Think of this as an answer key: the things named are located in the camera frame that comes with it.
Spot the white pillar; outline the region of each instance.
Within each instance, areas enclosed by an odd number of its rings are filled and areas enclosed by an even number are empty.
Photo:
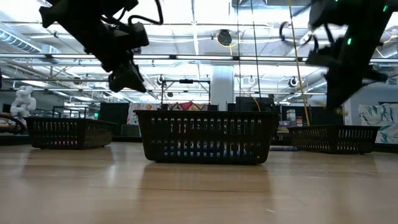
[[[218,105],[219,111],[226,111],[227,103],[234,103],[234,67],[214,66],[211,76],[210,103]]]

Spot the white humanoid robot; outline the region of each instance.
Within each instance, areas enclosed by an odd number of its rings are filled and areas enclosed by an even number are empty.
[[[36,99],[32,97],[33,87],[21,86],[17,90],[17,98],[11,105],[11,116],[17,118],[26,125],[24,118],[30,115],[30,111],[36,109]]]

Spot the black plastic basket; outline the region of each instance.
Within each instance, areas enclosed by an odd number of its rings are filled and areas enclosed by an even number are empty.
[[[379,128],[325,125],[288,129],[293,146],[300,150],[333,154],[366,154],[373,152]]]
[[[111,143],[114,123],[82,118],[26,118],[33,147],[86,149]]]
[[[157,162],[262,164],[278,113],[135,111],[145,156]]]

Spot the wooden floor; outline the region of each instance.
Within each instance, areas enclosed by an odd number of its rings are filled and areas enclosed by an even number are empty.
[[[0,223],[398,223],[398,155],[271,152],[262,166],[156,164],[141,144],[0,147]]]

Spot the white wall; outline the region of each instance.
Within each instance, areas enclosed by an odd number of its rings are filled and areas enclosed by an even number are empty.
[[[361,125],[358,108],[360,105],[378,105],[380,101],[398,101],[398,86],[375,83],[364,87],[354,94],[345,104],[348,113],[346,125]]]
[[[45,95],[42,91],[33,92],[32,96],[36,99],[37,109],[52,110],[53,106],[63,106],[64,98],[56,95]],[[0,113],[3,104],[12,104],[15,100],[15,92],[0,92]]]

